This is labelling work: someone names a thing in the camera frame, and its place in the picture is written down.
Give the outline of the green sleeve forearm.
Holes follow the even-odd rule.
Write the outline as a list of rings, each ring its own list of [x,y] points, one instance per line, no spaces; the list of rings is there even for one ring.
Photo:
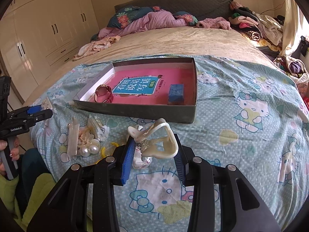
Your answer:
[[[24,214],[21,215],[15,195],[18,180],[19,177],[9,181],[1,175],[1,199],[14,221],[17,222],[23,231],[26,231],[27,226],[29,225],[29,222],[33,218],[35,212],[55,186],[55,181],[51,174],[41,174],[34,183],[29,202],[26,205],[26,210]]]

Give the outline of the person's left hand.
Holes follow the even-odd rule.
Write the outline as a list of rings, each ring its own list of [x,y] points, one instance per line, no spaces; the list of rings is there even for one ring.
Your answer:
[[[7,179],[13,180],[18,176],[18,164],[17,161],[12,161],[10,154],[15,147],[16,137],[8,137],[4,140],[7,141],[7,147],[1,151],[1,163],[4,165]]]

